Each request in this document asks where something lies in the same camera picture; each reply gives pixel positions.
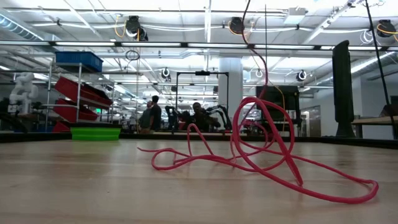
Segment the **wooden table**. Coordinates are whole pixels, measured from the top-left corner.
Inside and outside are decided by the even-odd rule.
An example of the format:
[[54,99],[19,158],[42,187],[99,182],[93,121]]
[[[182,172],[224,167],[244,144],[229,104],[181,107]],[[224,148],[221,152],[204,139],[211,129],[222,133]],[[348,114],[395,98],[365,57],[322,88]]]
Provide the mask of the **wooden table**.
[[[396,124],[398,124],[398,116],[394,116],[394,121]],[[381,118],[361,118],[361,119],[355,119],[352,123],[352,125],[356,126],[356,132],[359,138],[363,138],[363,130],[362,126],[363,125],[386,125],[390,126],[391,124],[391,118],[389,116],[381,117]],[[394,139],[397,139],[397,133],[394,133]]]
[[[251,144],[263,146],[263,142]],[[230,156],[228,142],[209,145],[215,154]],[[152,154],[138,151],[137,146],[188,152],[185,141],[0,144],[0,223],[397,223],[396,150],[295,144],[294,154],[379,181],[377,198],[345,205],[311,198],[261,175],[210,161],[157,171],[150,164]],[[192,142],[192,151],[206,153],[200,141]],[[279,159],[265,153],[253,157],[260,166]],[[156,162],[171,165],[172,155],[159,156]],[[325,169],[303,162],[297,165],[309,189],[344,197],[368,191]],[[271,172],[295,182],[287,165]]]

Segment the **green tray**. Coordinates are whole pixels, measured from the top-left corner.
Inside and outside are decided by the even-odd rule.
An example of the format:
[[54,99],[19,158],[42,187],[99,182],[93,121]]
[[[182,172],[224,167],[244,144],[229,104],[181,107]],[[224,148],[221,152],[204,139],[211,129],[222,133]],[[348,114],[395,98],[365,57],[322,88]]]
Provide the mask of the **green tray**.
[[121,128],[71,127],[72,140],[80,141],[116,141]]

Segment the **man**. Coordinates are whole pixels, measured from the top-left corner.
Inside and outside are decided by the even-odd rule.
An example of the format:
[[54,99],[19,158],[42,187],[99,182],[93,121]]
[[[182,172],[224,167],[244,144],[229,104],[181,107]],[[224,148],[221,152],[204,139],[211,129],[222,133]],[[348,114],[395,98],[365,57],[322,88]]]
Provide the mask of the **man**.
[[192,105],[193,111],[195,114],[193,117],[195,118],[195,124],[200,131],[209,131],[210,125],[218,127],[219,123],[216,118],[212,118],[209,116],[205,109],[203,109],[200,103],[195,102]]
[[160,120],[162,119],[162,109],[157,104],[159,101],[158,96],[152,97],[152,108],[150,109],[150,133],[160,129]]
[[147,109],[143,112],[139,118],[139,127],[141,128],[141,134],[149,134],[150,131],[150,109],[152,108],[151,100],[147,102]]

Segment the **metal shelving unit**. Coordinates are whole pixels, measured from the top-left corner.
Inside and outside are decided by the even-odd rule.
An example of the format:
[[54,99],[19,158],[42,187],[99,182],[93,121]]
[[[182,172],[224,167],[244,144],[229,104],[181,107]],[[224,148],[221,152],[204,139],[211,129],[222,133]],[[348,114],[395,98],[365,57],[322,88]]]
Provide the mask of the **metal shelving unit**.
[[[78,77],[78,93],[77,93],[76,106],[74,106],[74,105],[51,105],[50,104],[51,78],[52,78],[52,73],[53,73],[54,67],[78,67],[78,73],[65,72],[65,73],[69,73],[69,74],[77,74],[78,75],[77,76]],[[81,76],[83,74],[83,69],[85,71],[89,71],[88,72],[89,74],[95,74],[95,75],[101,75],[102,74],[102,73],[98,73],[98,72],[92,71],[92,69],[84,66],[82,63],[51,63],[50,68],[49,68],[49,84],[47,86],[47,104],[43,105],[43,106],[47,107],[46,114],[45,114],[45,130],[46,131],[47,131],[47,125],[48,125],[48,121],[49,121],[50,108],[53,108],[54,106],[76,108],[76,122],[79,122],[79,121],[80,122],[87,122],[87,120],[79,119],[80,100],[91,102],[93,104],[104,106],[104,107],[109,107],[109,105],[98,103],[96,101],[89,100],[87,98],[82,98],[80,96]],[[110,83],[112,85],[112,102],[113,102],[114,101],[114,82],[110,82]],[[110,110],[111,110],[111,121],[113,121],[113,103],[110,106]]]

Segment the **black monitor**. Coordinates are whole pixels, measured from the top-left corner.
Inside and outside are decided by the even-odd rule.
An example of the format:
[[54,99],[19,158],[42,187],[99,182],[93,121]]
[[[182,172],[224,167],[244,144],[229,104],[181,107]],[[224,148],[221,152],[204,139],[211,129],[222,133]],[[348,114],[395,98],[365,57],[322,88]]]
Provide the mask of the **black monitor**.
[[[260,93],[264,87],[257,86],[256,87],[256,96],[259,97]],[[296,113],[300,114],[299,107],[299,88],[297,86],[278,86],[278,88],[282,91],[285,98],[285,110],[296,111]],[[275,103],[276,105],[283,108],[283,97],[280,91],[274,86],[267,86],[266,94],[263,96],[261,100],[270,101],[271,103]],[[283,121],[284,115],[277,109],[274,109],[270,106],[267,107],[271,117],[274,121]]]
[[354,120],[353,87],[349,41],[345,40],[333,49],[333,91],[335,97],[336,136],[355,137],[351,122]]

